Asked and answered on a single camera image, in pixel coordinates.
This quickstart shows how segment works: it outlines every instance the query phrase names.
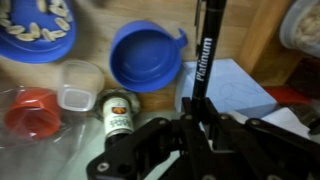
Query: plastic bag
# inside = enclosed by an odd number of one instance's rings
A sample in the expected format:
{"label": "plastic bag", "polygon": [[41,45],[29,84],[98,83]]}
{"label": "plastic bag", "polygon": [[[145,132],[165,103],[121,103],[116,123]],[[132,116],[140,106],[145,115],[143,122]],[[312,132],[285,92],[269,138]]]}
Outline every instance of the plastic bag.
{"label": "plastic bag", "polygon": [[10,106],[17,95],[17,88],[11,80],[4,79],[0,76],[0,110]]}
{"label": "plastic bag", "polygon": [[[42,94],[38,99],[34,98],[27,100],[29,97],[21,99],[21,94],[23,95],[25,90],[28,89],[30,88],[18,89],[17,96],[12,101],[11,105],[0,108],[0,179],[65,179],[64,177],[67,176],[69,170],[67,168],[68,164],[74,160],[77,152],[83,145],[87,120],[86,114],[59,111],[58,129],[50,135],[45,134],[45,136],[36,136],[38,135],[37,133],[42,132],[35,130],[39,130],[39,127],[44,127],[52,119],[42,117],[41,120],[44,122],[37,124],[36,126],[34,126],[34,124],[27,124],[23,119],[25,117],[32,117],[29,119],[27,118],[27,122],[30,120],[36,121],[38,116],[36,115],[37,113],[34,112],[42,112],[44,109],[48,108],[49,106],[42,104],[42,100],[52,94]],[[27,106],[36,101],[38,101],[38,103],[42,102],[39,103],[41,104],[41,107],[31,108]],[[23,110],[15,111],[13,113],[14,118],[9,118],[9,120],[7,120],[8,113],[16,108],[22,108]],[[22,114],[16,116],[17,112],[20,111],[22,111]],[[14,120],[14,126],[8,126],[6,120]]]}

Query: plastic wrap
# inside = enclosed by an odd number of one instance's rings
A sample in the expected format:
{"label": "plastic wrap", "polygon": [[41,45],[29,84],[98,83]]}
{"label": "plastic wrap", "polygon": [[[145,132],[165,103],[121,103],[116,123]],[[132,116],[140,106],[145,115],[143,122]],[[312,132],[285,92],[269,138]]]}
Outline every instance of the plastic wrap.
{"label": "plastic wrap", "polygon": [[[32,96],[26,94],[30,89]],[[11,103],[0,107],[0,179],[65,179],[68,164],[83,146],[86,114],[61,111],[48,89],[11,91],[17,95],[3,95]],[[52,124],[58,128],[42,131]]]}
{"label": "plastic wrap", "polygon": [[17,94],[18,86],[12,80],[0,76],[0,110],[10,106]]}

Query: red cup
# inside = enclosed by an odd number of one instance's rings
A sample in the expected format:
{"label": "red cup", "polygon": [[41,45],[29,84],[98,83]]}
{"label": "red cup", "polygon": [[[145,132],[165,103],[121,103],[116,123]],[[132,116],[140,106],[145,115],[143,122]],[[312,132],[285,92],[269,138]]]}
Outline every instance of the red cup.
{"label": "red cup", "polygon": [[54,91],[45,88],[22,90],[5,115],[6,127],[18,136],[48,137],[60,128],[61,109]]}

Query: blue plate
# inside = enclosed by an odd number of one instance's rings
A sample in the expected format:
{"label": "blue plate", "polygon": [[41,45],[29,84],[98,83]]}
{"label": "blue plate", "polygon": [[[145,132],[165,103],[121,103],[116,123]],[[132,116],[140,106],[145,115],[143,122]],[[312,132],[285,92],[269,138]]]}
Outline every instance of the blue plate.
{"label": "blue plate", "polygon": [[[47,28],[50,31],[60,30],[54,19],[58,17],[52,13],[42,13],[37,8],[36,0],[11,0],[12,9],[9,19],[14,25],[22,25],[29,31],[29,24],[36,22],[40,28]],[[17,39],[14,35],[8,34],[4,27],[0,27],[0,55],[9,59],[31,63],[47,63],[57,60],[64,56],[73,46],[76,37],[75,22],[69,23],[71,30],[67,31],[65,37],[48,42],[40,37],[32,42],[24,42]]]}

